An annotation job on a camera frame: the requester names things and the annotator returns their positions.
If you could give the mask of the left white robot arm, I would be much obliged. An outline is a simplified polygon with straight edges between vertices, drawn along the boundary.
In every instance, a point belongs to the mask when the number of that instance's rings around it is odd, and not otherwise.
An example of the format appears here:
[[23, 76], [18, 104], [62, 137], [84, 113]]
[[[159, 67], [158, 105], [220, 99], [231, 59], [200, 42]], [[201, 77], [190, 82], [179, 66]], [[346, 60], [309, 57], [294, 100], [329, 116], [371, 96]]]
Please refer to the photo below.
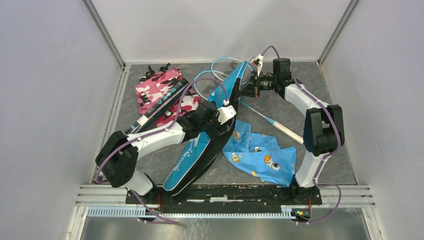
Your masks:
[[125, 135], [116, 131], [95, 160], [106, 178], [105, 181], [97, 178], [96, 182], [134, 190], [140, 200], [151, 204], [157, 198], [157, 190], [147, 174], [136, 170], [137, 162], [167, 146], [187, 142], [176, 169], [163, 185], [165, 191], [177, 195], [200, 177], [223, 149], [231, 135], [236, 114], [236, 106], [230, 103], [217, 107], [214, 102], [205, 101], [175, 122], [136, 134]]

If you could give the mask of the black shuttlecock tube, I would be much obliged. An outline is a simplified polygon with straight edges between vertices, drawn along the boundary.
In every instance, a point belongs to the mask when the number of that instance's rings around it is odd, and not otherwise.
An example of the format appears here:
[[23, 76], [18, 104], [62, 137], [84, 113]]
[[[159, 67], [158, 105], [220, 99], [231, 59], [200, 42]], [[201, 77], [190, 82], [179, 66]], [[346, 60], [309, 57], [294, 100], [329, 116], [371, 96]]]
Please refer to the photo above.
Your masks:
[[168, 88], [166, 93], [162, 93], [158, 86], [151, 87], [141, 93], [141, 107], [146, 111], [124, 133], [127, 135], [137, 134], [152, 126], [181, 97], [188, 83], [183, 78], [174, 86]]

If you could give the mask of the blue sport racket bag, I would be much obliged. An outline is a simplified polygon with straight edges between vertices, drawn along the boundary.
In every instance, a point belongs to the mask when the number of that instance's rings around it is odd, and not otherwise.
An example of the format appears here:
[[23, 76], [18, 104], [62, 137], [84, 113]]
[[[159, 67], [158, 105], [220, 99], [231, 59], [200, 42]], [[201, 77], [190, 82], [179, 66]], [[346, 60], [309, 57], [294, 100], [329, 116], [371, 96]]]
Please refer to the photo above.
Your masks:
[[193, 88], [202, 102], [177, 120], [188, 144], [163, 184], [170, 196], [197, 181], [226, 145], [235, 127], [239, 93], [252, 71], [245, 60], [220, 57], [195, 77]]

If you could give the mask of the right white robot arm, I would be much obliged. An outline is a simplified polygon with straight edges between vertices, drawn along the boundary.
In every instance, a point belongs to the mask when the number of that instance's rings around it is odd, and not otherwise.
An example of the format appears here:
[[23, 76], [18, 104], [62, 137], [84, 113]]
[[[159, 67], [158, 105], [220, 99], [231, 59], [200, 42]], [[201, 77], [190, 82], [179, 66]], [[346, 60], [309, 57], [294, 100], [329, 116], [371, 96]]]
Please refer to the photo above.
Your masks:
[[328, 159], [340, 151], [345, 141], [343, 110], [328, 104], [312, 93], [291, 73], [288, 58], [275, 58], [272, 73], [262, 74], [263, 56], [250, 61], [253, 68], [241, 90], [245, 97], [259, 97], [262, 91], [273, 90], [293, 104], [304, 115], [303, 145], [306, 149], [299, 170], [294, 174], [289, 199], [302, 204], [318, 190], [318, 178]]

